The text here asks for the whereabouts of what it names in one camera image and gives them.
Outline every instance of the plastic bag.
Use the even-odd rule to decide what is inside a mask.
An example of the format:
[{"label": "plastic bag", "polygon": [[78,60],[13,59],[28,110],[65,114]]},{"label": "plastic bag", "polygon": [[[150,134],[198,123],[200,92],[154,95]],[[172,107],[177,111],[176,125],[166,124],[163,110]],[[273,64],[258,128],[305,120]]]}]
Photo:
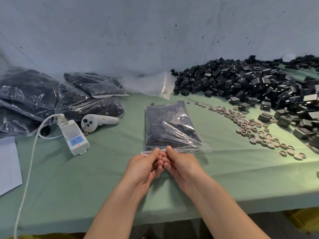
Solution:
[{"label": "plastic bag", "polygon": [[[6,108],[9,108],[10,110],[13,110],[22,115],[25,115],[33,120],[39,121],[41,123],[48,116],[51,116],[54,114],[54,111],[52,110],[35,107],[30,104],[24,104],[22,102],[13,101],[13,100],[0,99],[0,106],[1,105]],[[52,124],[52,122],[53,122],[53,118],[51,120],[48,120],[47,124]]]},{"label": "plastic bag", "polygon": [[112,117],[124,114],[124,105],[119,97],[95,99],[67,83],[60,84],[59,94],[55,113],[63,113],[68,120],[81,121],[87,114]]},{"label": "plastic bag", "polygon": [[40,125],[40,122],[0,106],[0,136],[32,136]]},{"label": "plastic bag", "polygon": [[54,110],[59,100],[59,82],[34,69],[9,68],[0,77],[0,98]]},{"label": "plastic bag", "polygon": [[141,154],[149,155],[155,147],[165,150],[168,145],[181,153],[211,152],[197,136],[184,101],[147,106],[145,123],[146,141]]},{"label": "plastic bag", "polygon": [[124,90],[101,76],[89,73],[64,73],[64,79],[94,98],[128,96]]},{"label": "plastic bag", "polygon": [[122,89],[128,93],[160,96],[166,100],[173,93],[176,77],[168,72],[147,77],[126,76],[118,78]]}]

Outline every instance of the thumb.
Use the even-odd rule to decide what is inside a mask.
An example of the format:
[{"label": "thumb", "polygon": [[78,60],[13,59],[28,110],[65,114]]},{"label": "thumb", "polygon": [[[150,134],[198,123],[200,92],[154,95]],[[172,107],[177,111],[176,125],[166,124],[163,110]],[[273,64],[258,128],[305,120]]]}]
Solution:
[{"label": "thumb", "polygon": [[157,159],[157,156],[160,154],[159,148],[154,148],[148,158],[152,161],[152,163]]},{"label": "thumb", "polygon": [[173,149],[171,146],[166,147],[166,153],[174,162],[178,159],[178,152],[176,152],[176,150]]}]

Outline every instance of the green tablecloth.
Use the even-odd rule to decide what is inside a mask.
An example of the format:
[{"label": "green tablecloth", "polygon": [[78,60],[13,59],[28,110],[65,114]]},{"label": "green tablecloth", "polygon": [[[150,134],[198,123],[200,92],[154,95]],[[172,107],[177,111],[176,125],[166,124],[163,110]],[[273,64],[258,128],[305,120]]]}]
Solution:
[{"label": "green tablecloth", "polygon": [[[140,153],[145,139],[144,108],[164,99],[142,94],[123,98],[126,113],[116,126],[99,127],[87,139],[91,148],[73,156],[64,138],[38,140],[29,189],[19,229],[24,234],[86,231],[103,201],[121,179],[129,159]],[[189,100],[187,105],[197,133],[211,153],[197,154],[204,170],[220,183],[247,213],[281,211],[319,205],[319,156],[276,124],[269,126],[273,137],[307,155],[304,161],[282,157],[252,145],[237,134],[231,120],[208,110],[224,106],[223,98],[203,95],[171,96],[170,102]],[[194,105],[195,101],[206,108]],[[247,118],[261,113],[252,107]],[[21,202],[34,137],[17,137],[16,144],[23,185],[0,197],[0,238],[13,234]],[[192,202],[165,171],[154,181],[136,213],[134,224],[186,220],[200,217]]]}]

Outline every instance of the left hand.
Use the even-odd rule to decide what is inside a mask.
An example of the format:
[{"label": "left hand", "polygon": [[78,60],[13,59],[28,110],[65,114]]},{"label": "left hand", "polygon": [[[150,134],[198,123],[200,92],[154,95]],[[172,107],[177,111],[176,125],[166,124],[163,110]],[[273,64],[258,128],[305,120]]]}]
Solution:
[{"label": "left hand", "polygon": [[139,154],[132,157],[121,182],[125,183],[126,186],[133,186],[142,199],[153,179],[164,171],[163,155],[165,152],[160,152],[159,148],[155,148],[149,156]]}]

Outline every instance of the white paper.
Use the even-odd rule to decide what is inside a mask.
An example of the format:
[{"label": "white paper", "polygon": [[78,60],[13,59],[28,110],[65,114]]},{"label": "white paper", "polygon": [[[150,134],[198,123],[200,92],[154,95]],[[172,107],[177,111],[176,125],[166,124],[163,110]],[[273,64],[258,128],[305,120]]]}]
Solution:
[{"label": "white paper", "polygon": [[0,139],[0,196],[22,184],[14,137]]}]

